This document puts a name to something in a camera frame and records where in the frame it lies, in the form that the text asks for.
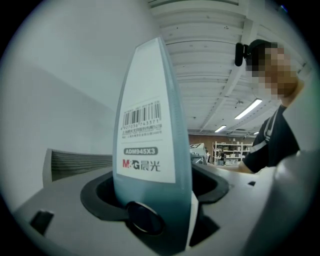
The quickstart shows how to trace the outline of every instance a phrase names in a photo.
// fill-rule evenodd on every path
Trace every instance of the barcode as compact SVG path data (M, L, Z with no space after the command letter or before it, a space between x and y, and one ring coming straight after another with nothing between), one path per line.
M133 125L153 119L161 120L161 106L159 102L124 113L123 126Z

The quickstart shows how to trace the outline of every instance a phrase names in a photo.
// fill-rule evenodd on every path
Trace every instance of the white ceiling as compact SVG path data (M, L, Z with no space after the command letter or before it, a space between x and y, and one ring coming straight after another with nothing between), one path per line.
M252 135L279 106L278 100L259 96L263 102L258 107L235 119L257 98L244 66L234 65L236 43L279 42L289 51L298 73L308 66L303 40L283 13L263 0L254 1L261 10L254 9L257 6L251 6L250 0L146 1L175 68L190 134L213 134L226 125L219 135L231 135L236 129ZM308 66L303 73L309 72Z

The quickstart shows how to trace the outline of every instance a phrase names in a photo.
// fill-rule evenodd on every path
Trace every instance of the ceiling light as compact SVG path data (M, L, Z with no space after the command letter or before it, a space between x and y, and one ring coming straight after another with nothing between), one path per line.
M256 106L258 106L262 102L261 99L256 99L254 102L250 104L244 111L242 111L239 115L237 115L234 119L243 118L246 114L248 114L251 110L253 110Z
M222 129L226 128L227 126L226 125L222 125L218 130L215 131L215 133L218 133L220 132Z

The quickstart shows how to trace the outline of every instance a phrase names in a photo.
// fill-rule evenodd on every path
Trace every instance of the m&g logo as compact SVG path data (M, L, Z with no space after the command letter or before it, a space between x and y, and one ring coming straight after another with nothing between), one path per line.
M148 160L138 161L138 160L123 159L122 167L133 168L136 170L161 172L160 161L148 161Z

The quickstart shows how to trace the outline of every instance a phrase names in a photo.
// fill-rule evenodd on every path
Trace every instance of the wall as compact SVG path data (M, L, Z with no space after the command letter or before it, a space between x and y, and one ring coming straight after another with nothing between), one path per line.
M46 149L111 154L137 45L159 35L143 0L47 1L1 63L0 188L14 211L43 187Z
M189 135L189 143L196 144L196 143L204 143L205 147L208 149L209 154L212 155L212 143L222 143L225 142L227 144L231 144L233 137L226 137L226 136L201 136L201 135ZM243 144L250 144L253 143L255 138L239 138L235 137L236 142L240 142Z

